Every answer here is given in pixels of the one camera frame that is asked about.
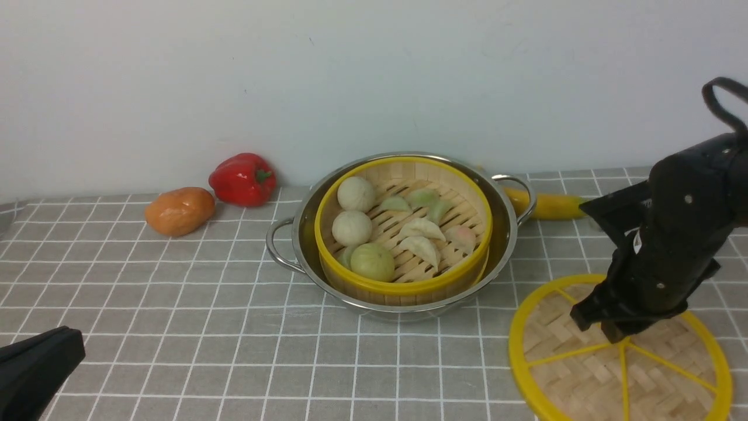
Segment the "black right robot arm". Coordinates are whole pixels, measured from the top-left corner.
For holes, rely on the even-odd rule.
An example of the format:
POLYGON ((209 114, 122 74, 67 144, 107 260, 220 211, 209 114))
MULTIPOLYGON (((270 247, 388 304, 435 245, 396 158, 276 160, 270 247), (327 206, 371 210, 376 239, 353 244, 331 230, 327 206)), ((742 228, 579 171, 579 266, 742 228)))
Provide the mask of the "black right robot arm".
POLYGON ((746 226, 746 141, 727 133, 655 163, 646 181, 583 202, 614 242, 602 283, 572 306, 581 331, 617 343, 685 312, 716 253, 746 226))

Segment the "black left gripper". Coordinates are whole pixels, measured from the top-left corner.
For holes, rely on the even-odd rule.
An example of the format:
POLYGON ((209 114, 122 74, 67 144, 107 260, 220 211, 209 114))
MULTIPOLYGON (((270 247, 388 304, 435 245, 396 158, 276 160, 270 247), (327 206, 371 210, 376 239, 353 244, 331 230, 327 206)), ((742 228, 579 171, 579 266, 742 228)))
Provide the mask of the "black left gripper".
POLYGON ((1 419, 40 420, 85 359, 82 332, 57 327, 1 349, 1 419))

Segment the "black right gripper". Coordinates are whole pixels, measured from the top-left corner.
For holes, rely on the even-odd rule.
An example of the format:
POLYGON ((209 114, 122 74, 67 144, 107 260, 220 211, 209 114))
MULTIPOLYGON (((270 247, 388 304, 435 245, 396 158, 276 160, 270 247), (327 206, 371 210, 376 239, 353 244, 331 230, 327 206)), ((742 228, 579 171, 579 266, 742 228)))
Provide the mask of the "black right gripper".
POLYGON ((660 160, 647 181, 583 203, 617 246, 602 283, 572 307, 577 327, 600 323, 612 342, 687 309, 738 225, 738 156, 660 160))

